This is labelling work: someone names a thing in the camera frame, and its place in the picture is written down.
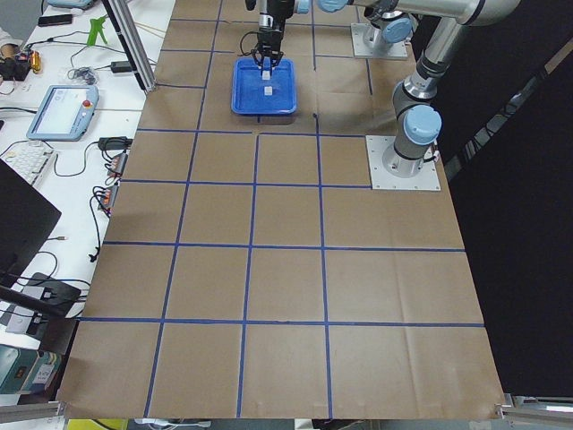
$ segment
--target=keyboard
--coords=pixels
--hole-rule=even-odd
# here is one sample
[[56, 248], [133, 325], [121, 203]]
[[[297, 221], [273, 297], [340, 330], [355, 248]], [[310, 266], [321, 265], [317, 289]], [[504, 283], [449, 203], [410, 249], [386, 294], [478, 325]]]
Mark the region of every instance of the keyboard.
[[38, 187], [55, 158], [54, 150], [40, 141], [16, 143], [0, 157], [34, 187]]

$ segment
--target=metal base plate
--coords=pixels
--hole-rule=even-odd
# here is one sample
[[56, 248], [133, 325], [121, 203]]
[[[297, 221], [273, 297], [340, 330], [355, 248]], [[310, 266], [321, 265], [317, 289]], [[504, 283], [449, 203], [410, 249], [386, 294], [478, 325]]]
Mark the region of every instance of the metal base plate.
[[[420, 173], [409, 178], [394, 176], [382, 165], [382, 154], [395, 139], [395, 136], [366, 136], [372, 190], [441, 191], [433, 161], [424, 163]], [[431, 156], [432, 151], [428, 150], [425, 157]]]
[[408, 53], [404, 42], [381, 46], [372, 49], [364, 43], [364, 33], [371, 27], [370, 24], [350, 24], [352, 45], [356, 58], [385, 58], [387, 60], [406, 60]]

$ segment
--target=blue tray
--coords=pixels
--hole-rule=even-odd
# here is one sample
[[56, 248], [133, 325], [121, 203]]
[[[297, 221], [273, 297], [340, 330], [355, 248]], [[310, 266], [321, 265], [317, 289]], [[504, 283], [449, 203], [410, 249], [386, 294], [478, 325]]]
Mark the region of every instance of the blue tray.
[[[272, 96], [264, 88], [272, 87]], [[252, 58], [239, 58], [233, 73], [233, 112], [239, 115], [289, 115], [296, 111], [295, 65], [283, 59], [270, 80], [261, 78], [261, 69]]]

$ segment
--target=blue tape line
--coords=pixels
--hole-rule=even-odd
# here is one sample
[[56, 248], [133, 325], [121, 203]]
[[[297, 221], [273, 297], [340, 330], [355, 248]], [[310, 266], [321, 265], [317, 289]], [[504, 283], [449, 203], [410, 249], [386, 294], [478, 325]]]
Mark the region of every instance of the blue tape line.
[[309, 327], [411, 327], [411, 328], [459, 328], [483, 329], [483, 322], [375, 322], [375, 321], [274, 321], [274, 320], [221, 320], [207, 318], [149, 318], [149, 317], [119, 317], [119, 316], [82, 316], [77, 318], [89, 323], [169, 323], [196, 325], [297, 325]]
[[252, 244], [254, 241], [254, 221], [257, 206], [257, 175], [259, 167], [259, 147], [260, 137], [257, 136], [254, 148], [254, 169], [252, 173], [252, 200], [251, 200], [251, 231], [249, 232], [249, 251], [247, 254], [247, 268], [244, 279], [244, 301], [243, 301], [243, 332], [241, 335], [241, 359], [239, 362], [239, 384], [237, 386], [236, 396], [236, 417], [241, 417], [243, 407], [243, 378], [244, 378], [244, 351], [246, 345], [247, 316], [249, 313], [249, 287], [251, 283], [251, 263], [252, 263]]
[[[221, 16], [221, 10], [223, 8], [223, 0], [219, 0], [219, 4], [218, 4], [218, 16], [217, 19], [220, 18]], [[215, 49], [215, 40], [217, 38], [217, 28], [218, 28], [218, 22], [215, 24], [215, 31], [213, 32], [213, 40], [211, 42], [211, 53], [210, 53], [210, 58], [209, 58], [209, 64], [207, 66], [207, 75], [205, 76], [205, 85], [204, 85], [204, 89], [203, 89], [203, 94], [201, 97], [201, 108], [199, 110], [199, 115], [197, 118], [197, 129], [201, 128], [201, 117], [203, 115], [203, 107], [205, 104], [205, 94], [207, 92], [207, 85], [209, 83], [209, 77], [210, 77], [210, 71], [211, 71], [211, 65], [212, 65], [212, 60], [213, 60], [213, 56], [214, 53], [212, 52]], [[193, 162], [195, 159], [195, 150], [197, 148], [197, 139], [198, 139], [199, 135], [196, 133], [194, 135], [194, 140], [193, 140], [193, 149], [192, 149], [192, 154], [191, 154], [191, 159], [189, 160], [189, 168], [187, 170], [187, 182], [189, 182], [191, 180], [191, 172], [192, 172], [192, 167], [193, 167]], [[163, 301], [163, 310], [161, 313], [161, 318], [165, 319], [166, 314], [167, 314], [167, 306], [169, 303], [169, 295], [171, 292], [171, 285], [173, 282], [173, 275], [175, 272], [175, 262], [177, 259], [177, 251], [179, 249], [178, 243], [179, 240], [181, 238], [181, 231], [183, 229], [183, 222], [184, 222], [184, 215], [185, 215], [185, 208], [186, 208], [186, 204], [187, 204], [187, 196], [189, 194], [189, 188], [190, 188], [190, 184], [186, 184], [185, 185], [185, 191], [184, 191], [184, 196], [183, 196], [183, 203], [182, 203], [182, 207], [181, 207], [181, 213], [179, 216], [179, 225], [177, 227], [177, 235], [176, 235], [176, 239], [175, 239], [175, 248], [173, 250], [173, 257], [171, 259], [171, 267], [169, 268], [169, 277], [167, 279], [167, 287], [166, 287], [166, 293], [165, 293], [165, 297], [164, 297], [164, 301]], [[148, 388], [148, 396], [147, 396], [147, 400], [145, 403], [145, 409], [144, 409], [144, 413], [143, 416], [144, 417], [148, 417], [150, 414], [150, 405], [151, 405], [151, 398], [153, 396], [153, 389], [154, 389], [154, 384], [155, 384], [155, 373], [157, 371], [157, 366], [158, 366], [158, 357], [159, 357], [159, 351], [161, 349], [161, 341], [162, 341], [162, 337], [163, 337], [163, 326], [164, 323], [161, 322], [159, 325], [159, 332], [158, 332], [158, 341], [157, 341], [157, 345], [156, 345], [156, 350], [155, 350], [155, 356], [153, 357], [153, 367], [151, 368], [151, 377], [150, 377], [150, 386]]]
[[229, 132], [228, 130], [193, 130], [184, 128], [138, 128], [137, 131], [158, 133], [252, 134], [252, 132]]
[[[257, 24], [259, 23], [258, 21], [227, 21], [227, 20], [208, 20], [208, 19], [195, 19], [195, 18], [172, 18], [171, 21], [188, 21], [188, 22], [223, 22], [225, 24], [227, 23], [231, 23], [231, 24]], [[298, 26], [304, 26], [304, 27], [310, 27], [311, 25], [316, 25], [317, 27], [338, 27], [341, 29], [344, 29], [346, 27], [348, 27], [347, 25], [344, 24], [307, 24], [304, 22], [290, 22], [288, 23], [288, 25], [298, 25]]]
[[353, 56], [335, 56], [332, 54], [317, 54], [316, 56], [320, 57], [320, 58], [353, 58]]
[[311, 4], [311, 30], [312, 30], [312, 69], [316, 72], [316, 30], [314, 25], [314, 4]]
[[[318, 177], [319, 185], [322, 185], [322, 156], [321, 156], [321, 137], [319, 136], [319, 120], [315, 116], [316, 121], [316, 153], [318, 159]], [[326, 245], [325, 227], [324, 227], [324, 201], [322, 195], [322, 187], [319, 188], [319, 208], [320, 208], [320, 222], [321, 222], [321, 266], [322, 266], [322, 302], [324, 305], [324, 341], [325, 341], [325, 357], [326, 357], [326, 384], [327, 384], [327, 400], [329, 404], [329, 418], [332, 419], [333, 406], [332, 406], [332, 377], [330, 366], [330, 333], [329, 333], [329, 293], [327, 285], [327, 271], [326, 271]]]
[[337, 321], [329, 322], [329, 326], [350, 327], [428, 327], [428, 328], [479, 328], [485, 325], [482, 322], [367, 322], [367, 321]]
[[370, 73], [370, 61], [368, 58], [364, 60], [366, 62], [366, 73], [368, 74], [368, 88], [370, 89], [370, 95], [372, 96], [374, 93], [372, 91], [372, 74]]
[[205, 87], [199, 85], [174, 85], [172, 83], [158, 83], [158, 87], [168, 87], [168, 88], [191, 88], [193, 90], [205, 90]]
[[207, 20], [199, 18], [171, 18], [171, 21], [189, 21], [189, 22], [218, 22], [218, 20]]
[[[179, 185], [223, 185], [223, 186], [253, 186], [253, 182], [217, 182], [217, 181], [184, 181], [172, 179], [122, 179], [124, 183], [132, 184], [179, 184]], [[350, 189], [372, 189], [369, 185], [319, 185], [319, 184], [273, 184], [273, 183], [257, 183], [257, 186], [277, 186], [277, 187], [292, 187], [292, 188], [350, 188]]]
[[216, 50], [208, 50], [208, 49], [177, 49], [177, 48], [169, 48], [165, 47], [161, 49], [161, 52], [203, 52], [206, 54], [234, 54], [233, 51], [216, 51]]
[[145, 409], [143, 414], [147, 417], [150, 414], [151, 398], [153, 397], [153, 385], [155, 383], [155, 374], [158, 371], [159, 351], [161, 350], [161, 340], [163, 339], [163, 323], [159, 324], [158, 339], [155, 344], [155, 353], [153, 355], [153, 366], [151, 367], [150, 385], [147, 389], [147, 399], [145, 400]]
[[105, 245], [142, 245], [142, 246], [194, 246], [206, 248], [252, 248], [252, 249], [295, 249], [320, 251], [357, 251], [366, 253], [464, 253], [463, 248], [392, 248], [392, 247], [360, 247], [360, 246], [320, 246], [320, 245], [245, 245], [245, 244], [194, 244], [185, 242], [145, 242], [106, 240]]

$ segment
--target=brown paper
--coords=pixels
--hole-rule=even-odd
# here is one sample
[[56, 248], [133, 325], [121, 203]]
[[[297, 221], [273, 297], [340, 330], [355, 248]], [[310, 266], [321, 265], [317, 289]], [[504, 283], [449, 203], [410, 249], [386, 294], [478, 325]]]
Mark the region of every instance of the brown paper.
[[315, 7], [286, 26], [296, 113], [238, 116], [257, 11], [178, 0], [174, 18], [106, 236], [125, 245], [104, 245], [59, 392], [70, 415], [492, 417], [443, 168], [438, 193], [369, 188], [364, 136], [395, 132], [413, 57], [354, 59], [363, 18]]

